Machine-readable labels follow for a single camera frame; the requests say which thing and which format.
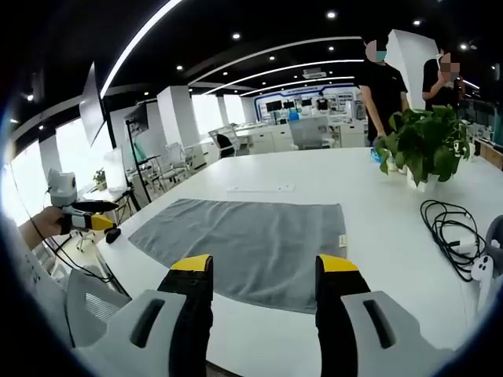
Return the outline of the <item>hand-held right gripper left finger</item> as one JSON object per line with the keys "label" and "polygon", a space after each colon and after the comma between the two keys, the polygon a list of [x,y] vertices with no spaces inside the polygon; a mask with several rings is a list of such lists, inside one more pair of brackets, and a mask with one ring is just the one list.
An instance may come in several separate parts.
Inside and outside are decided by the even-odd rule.
{"label": "hand-held right gripper left finger", "polygon": [[213,324],[213,258],[174,263],[156,290],[114,314],[89,348],[95,376],[205,376]]}

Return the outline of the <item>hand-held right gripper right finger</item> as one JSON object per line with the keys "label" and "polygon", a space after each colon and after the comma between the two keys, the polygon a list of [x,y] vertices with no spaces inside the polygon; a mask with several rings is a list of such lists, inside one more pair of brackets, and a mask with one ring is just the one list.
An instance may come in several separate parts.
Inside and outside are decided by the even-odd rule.
{"label": "hand-held right gripper right finger", "polygon": [[418,320],[358,267],[320,254],[315,262],[315,324],[323,376],[431,376],[452,355],[420,333]]}

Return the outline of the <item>person's left hand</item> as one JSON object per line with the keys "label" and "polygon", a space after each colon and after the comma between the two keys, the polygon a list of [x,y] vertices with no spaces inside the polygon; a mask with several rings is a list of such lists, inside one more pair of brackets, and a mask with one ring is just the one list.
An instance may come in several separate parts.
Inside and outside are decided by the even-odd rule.
{"label": "person's left hand", "polygon": [[50,236],[64,235],[69,232],[65,224],[66,213],[58,207],[47,207],[35,215],[32,220],[43,239]]}

